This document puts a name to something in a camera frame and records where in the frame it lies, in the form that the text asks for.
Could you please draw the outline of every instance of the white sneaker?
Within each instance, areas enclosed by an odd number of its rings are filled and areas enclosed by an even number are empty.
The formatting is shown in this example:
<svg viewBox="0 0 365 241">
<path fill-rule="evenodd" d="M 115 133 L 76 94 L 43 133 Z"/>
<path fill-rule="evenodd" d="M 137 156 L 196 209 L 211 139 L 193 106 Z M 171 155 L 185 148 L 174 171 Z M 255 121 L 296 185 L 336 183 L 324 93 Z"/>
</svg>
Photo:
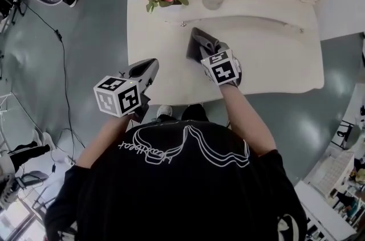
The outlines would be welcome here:
<svg viewBox="0 0 365 241">
<path fill-rule="evenodd" d="M 157 118 L 160 115 L 172 116 L 172 107 L 170 105 L 161 105 L 157 111 Z"/>
<path fill-rule="evenodd" d="M 42 143 L 42 141 L 39 138 L 39 134 L 38 134 L 38 132 L 35 129 L 33 130 L 33 140 L 32 141 L 33 142 L 36 142 L 36 144 L 38 146 L 43 146 L 43 143 Z"/>
<path fill-rule="evenodd" d="M 70 8 L 74 7 L 76 5 L 78 0 L 75 0 L 71 5 L 70 5 Z"/>
<path fill-rule="evenodd" d="M 51 151 L 56 149 L 56 145 L 53 143 L 51 135 L 46 132 L 43 133 L 43 143 L 45 146 L 48 145 Z"/>
</svg>

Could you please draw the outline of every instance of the black cable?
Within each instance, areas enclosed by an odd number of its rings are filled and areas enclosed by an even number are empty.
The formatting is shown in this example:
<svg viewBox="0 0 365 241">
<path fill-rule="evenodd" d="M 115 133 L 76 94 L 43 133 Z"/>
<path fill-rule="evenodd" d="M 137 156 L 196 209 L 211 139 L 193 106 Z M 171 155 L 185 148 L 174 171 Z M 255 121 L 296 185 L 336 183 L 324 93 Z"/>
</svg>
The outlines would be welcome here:
<svg viewBox="0 0 365 241">
<path fill-rule="evenodd" d="M 54 164 L 54 165 L 56 165 L 56 161 L 53 159 L 52 152 L 53 152 L 53 151 L 51 151 L 51 153 L 50 153 L 50 154 L 51 154 L 51 159 L 53 160 L 53 164 Z"/>
<path fill-rule="evenodd" d="M 42 184 L 41 185 L 38 185 L 36 187 L 33 187 L 25 197 L 23 197 L 23 198 L 18 197 L 18 200 L 15 201 L 15 202 L 23 201 L 24 199 L 26 199 L 33 192 L 33 190 L 35 190 L 37 187 L 41 187 L 44 184 L 44 181 L 41 178 L 39 178 L 38 176 L 31 175 L 31 174 L 29 174 L 29 176 L 38 178 L 40 181 L 42 181 Z"/>
<path fill-rule="evenodd" d="M 69 131 L 71 131 L 69 128 L 64 128 L 63 130 L 61 130 L 61 133 L 59 134 L 59 137 L 58 137 L 58 142 L 59 142 L 59 140 L 61 139 L 62 133 L 63 133 L 65 130 L 69 130 Z M 72 132 L 72 133 L 74 134 L 74 136 L 76 137 L 76 139 L 79 141 L 79 143 L 81 144 L 81 146 L 85 148 L 85 145 L 81 142 L 81 140 L 80 140 L 80 138 L 78 137 L 78 135 L 77 135 L 75 132 Z"/>
<path fill-rule="evenodd" d="M 56 32 L 56 29 L 54 29 L 52 26 L 50 26 L 47 22 L 45 22 L 44 20 L 43 20 L 43 18 L 42 17 L 40 17 L 31 7 L 29 7 L 28 6 L 28 4 L 26 3 L 26 2 L 24 2 L 24 1 L 22 1 L 28 8 L 29 8 L 29 10 L 30 11 L 32 11 L 36 16 L 38 16 L 39 17 L 39 19 L 41 20 L 41 21 L 43 21 L 50 29 L 52 29 L 54 32 Z"/>
<path fill-rule="evenodd" d="M 71 161 L 73 161 L 74 160 L 74 153 L 75 153 L 75 141 L 74 141 L 74 132 L 72 130 L 72 125 L 71 125 L 70 102 L 68 101 L 68 96 L 67 96 L 67 74 L 66 74 L 66 58 L 65 58 L 66 56 L 65 56 L 65 49 L 64 49 L 64 44 L 63 44 L 63 41 L 62 41 L 62 36 L 61 36 L 61 34 L 59 33 L 58 30 L 54 29 L 46 21 L 44 21 L 44 19 L 42 17 L 40 17 L 39 14 L 36 13 L 32 8 L 30 8 L 27 3 L 25 3 L 24 1 L 22 1 L 22 2 L 30 9 L 30 11 L 32 11 L 36 16 L 38 16 L 40 20 L 42 20 L 50 29 L 52 29 L 54 31 L 54 33 L 56 33 L 56 36 L 57 36 L 58 40 L 62 44 L 62 49 L 63 49 L 63 73 L 64 73 L 64 95 L 66 97 L 67 108 L 68 108 L 68 124 L 70 126 L 71 139 L 72 139 L 72 157 L 71 157 Z"/>
</svg>

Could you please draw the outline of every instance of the white table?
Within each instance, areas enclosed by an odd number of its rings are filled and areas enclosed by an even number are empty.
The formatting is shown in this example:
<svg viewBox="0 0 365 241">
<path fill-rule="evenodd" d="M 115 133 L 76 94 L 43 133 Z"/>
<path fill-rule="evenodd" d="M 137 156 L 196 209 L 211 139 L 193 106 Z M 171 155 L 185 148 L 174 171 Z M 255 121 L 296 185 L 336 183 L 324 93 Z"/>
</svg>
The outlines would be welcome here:
<svg viewBox="0 0 365 241">
<path fill-rule="evenodd" d="M 190 0 L 189 6 L 171 13 L 180 21 L 193 20 L 181 27 L 164 22 L 169 15 L 161 11 L 148 14 L 146 0 L 128 0 L 129 64 L 147 58 L 160 63 L 155 82 L 146 92 L 151 104 L 185 105 L 221 98 L 202 67 L 186 58 L 194 26 L 233 50 L 242 65 L 240 90 L 244 94 L 302 93 L 323 87 L 322 52 L 312 6 L 286 0 L 227 1 L 219 10 L 209 11 L 201 0 Z"/>
</svg>

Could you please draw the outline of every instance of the black t-shirt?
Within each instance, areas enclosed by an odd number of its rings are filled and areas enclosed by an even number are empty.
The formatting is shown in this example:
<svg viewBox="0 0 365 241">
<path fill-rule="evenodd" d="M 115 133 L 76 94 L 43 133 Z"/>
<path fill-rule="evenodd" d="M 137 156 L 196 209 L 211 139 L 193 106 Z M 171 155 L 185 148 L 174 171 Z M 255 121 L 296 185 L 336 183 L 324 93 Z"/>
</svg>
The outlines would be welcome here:
<svg viewBox="0 0 365 241">
<path fill-rule="evenodd" d="M 277 240 L 285 215 L 304 240 L 306 216 L 276 150 L 257 157 L 223 126 L 177 121 L 135 127 L 91 169 L 71 168 L 45 225 L 50 241 L 74 221 L 79 240 Z"/>
</svg>

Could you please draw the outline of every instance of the gray floor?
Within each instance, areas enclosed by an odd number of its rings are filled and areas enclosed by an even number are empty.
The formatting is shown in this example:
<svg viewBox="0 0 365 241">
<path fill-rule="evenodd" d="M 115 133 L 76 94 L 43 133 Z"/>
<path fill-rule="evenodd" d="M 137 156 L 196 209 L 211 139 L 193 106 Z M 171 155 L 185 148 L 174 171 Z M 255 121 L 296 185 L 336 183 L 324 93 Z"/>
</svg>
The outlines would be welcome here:
<svg viewBox="0 0 365 241">
<path fill-rule="evenodd" d="M 127 0 L 80 0 L 73 9 L 64 4 L 47 7 L 30 0 L 30 6 L 63 36 L 72 126 L 87 144 L 108 119 L 99 112 L 92 87 L 128 63 Z M 4 41 L 4 77 L 9 81 L 7 85 L 1 82 L 1 94 L 12 90 L 41 130 L 48 131 L 63 150 L 72 154 L 69 132 L 58 141 L 62 129 L 68 128 L 61 44 L 31 11 L 18 17 Z M 328 40 L 322 43 L 322 51 L 323 89 L 248 96 L 273 132 L 293 182 L 310 171 L 339 125 L 359 72 L 362 39 L 351 35 Z M 222 101 L 204 106 L 212 121 L 226 124 Z M 152 107 L 147 118 L 154 117 L 156 109 Z M 24 144 L 31 130 L 28 123 L 17 125 L 17 114 L 9 113 L 7 117 L 12 118 L 6 121 L 6 135 L 13 147 Z M 81 151 L 76 141 L 75 156 Z"/>
</svg>

